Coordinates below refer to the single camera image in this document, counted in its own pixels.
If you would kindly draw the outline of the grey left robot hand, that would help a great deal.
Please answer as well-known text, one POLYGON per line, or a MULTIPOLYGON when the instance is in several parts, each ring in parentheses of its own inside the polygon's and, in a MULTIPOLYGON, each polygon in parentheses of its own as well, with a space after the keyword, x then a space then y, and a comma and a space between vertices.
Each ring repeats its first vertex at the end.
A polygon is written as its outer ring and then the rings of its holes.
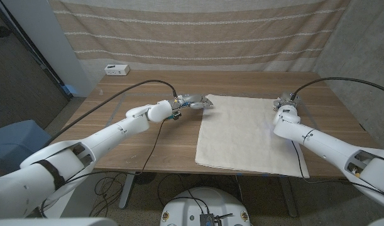
POLYGON ((191 109, 203 109, 211 107, 213 103, 201 94, 194 95, 179 95, 176 97, 172 104, 172 110, 180 110, 183 107, 190 107, 191 109))

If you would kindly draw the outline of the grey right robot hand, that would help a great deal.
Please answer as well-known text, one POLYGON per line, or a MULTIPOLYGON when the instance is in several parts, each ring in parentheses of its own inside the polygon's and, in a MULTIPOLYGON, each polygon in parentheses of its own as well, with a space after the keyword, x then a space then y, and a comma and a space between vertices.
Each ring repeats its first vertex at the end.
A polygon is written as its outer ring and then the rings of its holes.
POLYGON ((281 97, 278 97, 273 101, 273 110, 278 111, 284 105, 292 105, 297 107, 301 102, 301 99, 298 95, 295 95, 292 92, 284 92, 281 97))

